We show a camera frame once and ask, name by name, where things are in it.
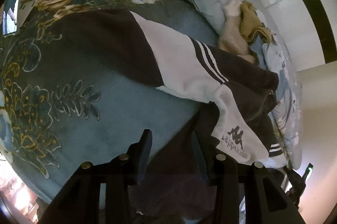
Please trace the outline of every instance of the phone screen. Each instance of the phone screen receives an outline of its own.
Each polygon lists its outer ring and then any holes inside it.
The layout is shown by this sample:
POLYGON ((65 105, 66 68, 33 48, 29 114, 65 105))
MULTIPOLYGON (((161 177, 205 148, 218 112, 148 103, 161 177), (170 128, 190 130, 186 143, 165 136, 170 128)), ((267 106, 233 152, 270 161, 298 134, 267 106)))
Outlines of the phone screen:
POLYGON ((19 0, 5 0, 3 8, 2 34, 14 35, 19 30, 17 27, 17 11, 19 0))

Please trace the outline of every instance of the floral bedspread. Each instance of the floral bedspread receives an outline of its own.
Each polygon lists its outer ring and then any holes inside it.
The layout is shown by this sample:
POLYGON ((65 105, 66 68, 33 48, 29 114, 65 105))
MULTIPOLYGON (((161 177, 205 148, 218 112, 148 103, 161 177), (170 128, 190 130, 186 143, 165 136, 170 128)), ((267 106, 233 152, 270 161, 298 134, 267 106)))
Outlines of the floral bedspread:
POLYGON ((108 161, 137 141, 142 130, 152 123, 163 134, 168 132, 163 139, 154 140, 156 151, 193 116, 199 105, 143 86, 132 91, 137 95, 133 100, 140 100, 133 105, 128 101, 132 95, 122 92, 135 83, 109 71, 99 58, 87 52, 77 53, 63 44, 61 35, 51 30, 53 23, 74 12, 127 8, 209 45, 216 44, 217 34, 186 0, 33 1, 35 7, 19 34, 0 38, 0 151, 24 182, 50 202, 81 162, 108 161), (148 106, 149 99, 137 92, 153 92, 155 101, 148 106), (120 110, 121 104, 138 112, 138 105, 142 105, 146 116, 129 117, 128 112, 120 110), (153 111, 162 104, 167 109, 153 111), (125 126, 124 116, 134 120, 135 125, 125 126), (97 127, 99 132, 89 132, 97 127), (125 140, 111 148, 120 138, 120 128, 125 140), (52 176, 49 183, 41 180, 52 176))

